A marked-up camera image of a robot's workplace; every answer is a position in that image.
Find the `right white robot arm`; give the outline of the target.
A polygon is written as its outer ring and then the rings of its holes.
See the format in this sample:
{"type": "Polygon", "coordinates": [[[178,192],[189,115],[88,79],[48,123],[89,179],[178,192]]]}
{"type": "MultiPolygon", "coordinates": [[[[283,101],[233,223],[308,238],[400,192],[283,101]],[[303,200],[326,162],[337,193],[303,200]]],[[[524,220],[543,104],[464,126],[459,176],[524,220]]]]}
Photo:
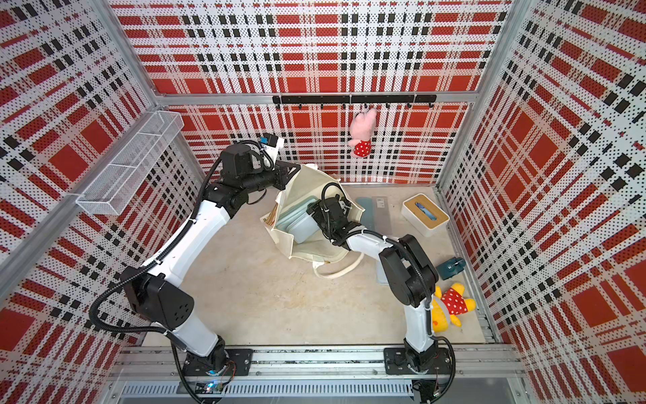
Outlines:
{"type": "Polygon", "coordinates": [[[404,306],[403,355],[410,372],[425,375],[445,366],[455,376],[452,344],[437,335],[432,323],[438,275],[427,254],[412,235],[388,237],[352,220],[351,208],[341,185],[331,182],[323,186],[318,202],[308,206],[308,213],[332,245],[364,254],[381,265],[390,291],[404,306]]]}

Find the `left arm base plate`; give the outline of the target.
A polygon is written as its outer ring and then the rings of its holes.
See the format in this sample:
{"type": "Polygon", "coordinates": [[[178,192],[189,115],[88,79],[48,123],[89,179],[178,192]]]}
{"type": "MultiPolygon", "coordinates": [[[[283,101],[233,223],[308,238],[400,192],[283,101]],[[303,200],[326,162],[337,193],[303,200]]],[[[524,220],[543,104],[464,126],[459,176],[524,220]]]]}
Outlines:
{"type": "Polygon", "coordinates": [[[247,376],[252,364],[253,350],[248,348],[225,348],[216,350],[209,357],[187,354],[182,372],[185,376],[247,376]]]}

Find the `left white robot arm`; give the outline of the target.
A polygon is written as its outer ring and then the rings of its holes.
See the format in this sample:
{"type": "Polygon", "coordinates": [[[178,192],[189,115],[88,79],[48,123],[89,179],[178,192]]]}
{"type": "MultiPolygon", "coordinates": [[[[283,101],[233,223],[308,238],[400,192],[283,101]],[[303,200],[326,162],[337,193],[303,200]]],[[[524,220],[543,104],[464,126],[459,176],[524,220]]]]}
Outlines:
{"type": "Polygon", "coordinates": [[[222,372],[229,362],[225,340],[199,319],[193,297],[181,285],[210,239],[248,204],[250,194],[285,190],[299,172],[298,164],[279,160],[282,148],[283,138],[265,134],[220,153],[200,185],[190,217],[142,266],[126,268],[119,282],[97,297],[89,308],[92,325],[109,333],[160,333],[203,370],[222,372]],[[123,327],[101,319],[101,305],[121,292],[131,309],[151,325],[123,327]]]}

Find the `transparent grey pencil case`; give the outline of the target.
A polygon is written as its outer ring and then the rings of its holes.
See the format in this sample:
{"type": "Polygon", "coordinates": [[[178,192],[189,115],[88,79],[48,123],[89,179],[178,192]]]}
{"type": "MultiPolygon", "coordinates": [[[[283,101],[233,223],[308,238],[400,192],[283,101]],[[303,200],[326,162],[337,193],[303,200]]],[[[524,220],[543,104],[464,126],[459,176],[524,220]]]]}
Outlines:
{"type": "Polygon", "coordinates": [[[373,197],[374,230],[381,234],[391,234],[390,204],[385,196],[373,197]]]}

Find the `light blue pencil case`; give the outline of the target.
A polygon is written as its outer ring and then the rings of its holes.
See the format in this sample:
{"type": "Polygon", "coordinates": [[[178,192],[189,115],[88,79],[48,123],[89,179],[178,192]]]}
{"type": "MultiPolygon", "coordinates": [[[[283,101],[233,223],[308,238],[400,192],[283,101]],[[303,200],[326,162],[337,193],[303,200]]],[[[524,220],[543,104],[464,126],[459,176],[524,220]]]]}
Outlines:
{"type": "Polygon", "coordinates": [[[375,271],[376,271],[376,279],[377,282],[381,285],[388,285],[389,281],[387,279],[387,276],[385,274],[385,268],[383,264],[381,263],[380,259],[375,260],[375,271]]]}
{"type": "Polygon", "coordinates": [[[297,222],[293,223],[287,229],[287,233],[293,236],[295,243],[303,243],[316,232],[319,232],[319,230],[320,227],[318,223],[313,216],[307,212],[307,215],[302,215],[297,222]]]}

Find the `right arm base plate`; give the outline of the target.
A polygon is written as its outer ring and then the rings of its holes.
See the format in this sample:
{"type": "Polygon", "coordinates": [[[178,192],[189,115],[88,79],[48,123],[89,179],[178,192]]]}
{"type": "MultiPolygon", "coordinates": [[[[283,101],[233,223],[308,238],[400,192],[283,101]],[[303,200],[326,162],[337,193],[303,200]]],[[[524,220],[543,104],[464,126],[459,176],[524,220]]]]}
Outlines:
{"type": "Polygon", "coordinates": [[[431,347],[423,353],[412,348],[384,349],[387,375],[450,375],[452,362],[447,348],[431,347]]]}

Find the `cream floral canvas bag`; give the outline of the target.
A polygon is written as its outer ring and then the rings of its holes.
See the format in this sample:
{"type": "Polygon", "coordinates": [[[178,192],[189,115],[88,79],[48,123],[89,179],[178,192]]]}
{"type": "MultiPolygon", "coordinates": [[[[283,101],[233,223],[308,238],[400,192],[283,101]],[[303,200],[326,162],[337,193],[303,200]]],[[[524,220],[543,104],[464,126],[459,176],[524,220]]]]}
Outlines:
{"type": "Polygon", "coordinates": [[[274,208],[261,222],[285,257],[311,263],[321,279],[338,279],[354,271],[364,255],[336,272],[322,274],[319,267],[338,263],[348,255],[349,250],[335,242],[361,225],[363,212],[338,179],[306,164],[279,192],[274,208]]]}

